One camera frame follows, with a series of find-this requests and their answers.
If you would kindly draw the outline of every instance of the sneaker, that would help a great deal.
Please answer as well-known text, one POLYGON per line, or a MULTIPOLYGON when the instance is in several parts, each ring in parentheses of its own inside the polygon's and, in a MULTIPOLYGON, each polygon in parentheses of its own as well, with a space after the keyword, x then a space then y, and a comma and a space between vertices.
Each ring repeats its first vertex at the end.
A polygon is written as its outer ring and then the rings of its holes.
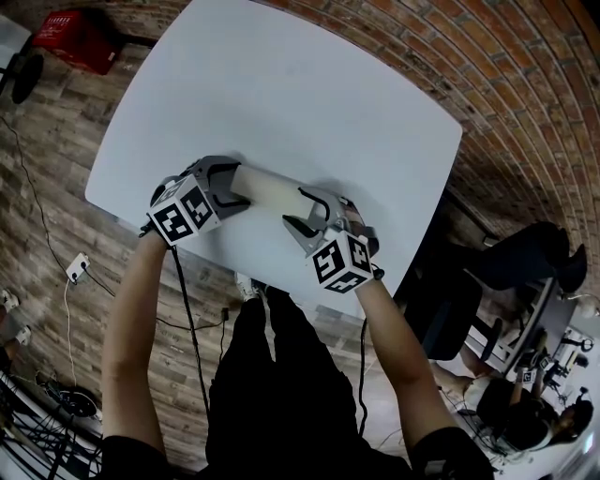
POLYGON ((254 284, 254 280, 246 275, 235 272, 235 285, 240 291, 245 302, 252 298, 260 298, 259 288, 254 284))
POLYGON ((31 341, 31 328, 29 328, 28 326, 23 327, 15 338, 19 343, 26 347, 31 341))
POLYGON ((10 312, 12 309, 19 306, 17 295, 14 295, 8 289, 2 291, 2 302, 4 303, 4 308, 7 312, 10 312))

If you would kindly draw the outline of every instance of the electrical socket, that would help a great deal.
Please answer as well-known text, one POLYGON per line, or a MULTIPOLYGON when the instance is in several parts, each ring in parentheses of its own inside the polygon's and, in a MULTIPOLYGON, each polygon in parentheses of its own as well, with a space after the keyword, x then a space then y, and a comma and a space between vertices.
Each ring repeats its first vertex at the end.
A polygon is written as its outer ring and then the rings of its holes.
POLYGON ((77 283, 79 277, 85 273, 85 269, 89 268, 90 259, 87 258, 85 253, 80 253, 75 260, 68 266, 67 275, 68 279, 73 283, 77 283))

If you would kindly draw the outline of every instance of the black pants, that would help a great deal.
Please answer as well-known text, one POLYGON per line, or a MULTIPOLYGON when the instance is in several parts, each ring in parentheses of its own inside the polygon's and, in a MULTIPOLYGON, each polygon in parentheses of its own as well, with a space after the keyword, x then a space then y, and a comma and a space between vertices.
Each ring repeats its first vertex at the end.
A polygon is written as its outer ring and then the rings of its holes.
POLYGON ((7 351, 4 347, 0 347, 0 370, 8 373, 11 364, 12 362, 10 361, 10 358, 8 358, 7 351))
POLYGON ((336 451, 347 456, 359 442, 350 382, 290 296, 269 288, 267 298, 276 361, 264 335, 263 302, 249 300, 210 388, 209 465, 289 463, 299 453, 313 460, 336 451))

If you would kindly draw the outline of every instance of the seated person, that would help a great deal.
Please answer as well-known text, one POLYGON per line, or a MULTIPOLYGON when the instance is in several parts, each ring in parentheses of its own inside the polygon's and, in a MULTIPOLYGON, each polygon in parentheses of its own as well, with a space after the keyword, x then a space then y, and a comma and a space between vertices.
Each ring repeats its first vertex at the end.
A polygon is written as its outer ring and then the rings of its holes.
POLYGON ((542 396, 544 370, 538 369, 531 393, 523 390, 523 370, 512 384, 464 345, 460 357, 475 378, 460 377, 433 363, 433 375, 442 390, 476 411, 496 437, 513 448, 539 450, 548 445, 572 443, 592 420, 593 405, 581 397, 558 415, 542 396), (480 414, 494 410, 493 415, 480 414))

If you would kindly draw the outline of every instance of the white cable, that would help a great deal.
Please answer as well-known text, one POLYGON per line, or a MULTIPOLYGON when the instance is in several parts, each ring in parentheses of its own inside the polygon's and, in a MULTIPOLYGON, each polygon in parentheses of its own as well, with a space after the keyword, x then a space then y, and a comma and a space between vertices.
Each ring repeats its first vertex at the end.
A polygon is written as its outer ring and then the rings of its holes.
MULTIPOLYGON (((398 430, 394 430, 392 433, 390 433, 387 437, 385 437, 385 440, 383 440, 383 442, 381 442, 375 450, 380 450, 383 447, 383 444, 392 438, 392 435, 399 433, 401 430, 402 430, 402 427, 399 428, 398 430)), ((404 435, 402 435, 402 438, 399 440, 399 442, 397 444, 400 445, 402 440, 404 440, 404 435)))
POLYGON ((67 285, 65 285, 65 308, 67 309, 67 341, 68 341, 68 357, 71 359, 71 373, 73 374, 73 381, 77 386, 77 377, 75 377, 75 364, 73 363, 73 354, 71 353, 71 312, 68 310, 67 303, 67 288, 71 280, 67 279, 67 285))

